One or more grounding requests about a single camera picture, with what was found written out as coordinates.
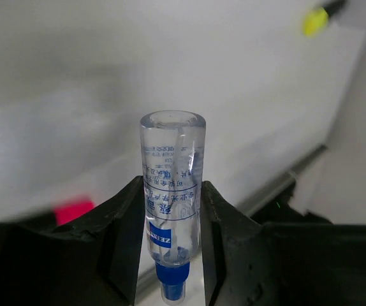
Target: white wall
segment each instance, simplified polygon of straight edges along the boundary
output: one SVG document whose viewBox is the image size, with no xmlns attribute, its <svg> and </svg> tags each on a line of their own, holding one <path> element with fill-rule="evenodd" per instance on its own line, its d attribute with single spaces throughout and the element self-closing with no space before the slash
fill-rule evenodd
<svg viewBox="0 0 366 306">
<path fill-rule="evenodd" d="M 138 122 L 207 120 L 236 204 L 328 133 L 365 34 L 301 35 L 307 0 L 0 0 L 0 219 L 141 173 Z"/>
<path fill-rule="evenodd" d="M 366 224 L 366 48 L 328 146 L 310 208 L 338 223 Z"/>
</svg>

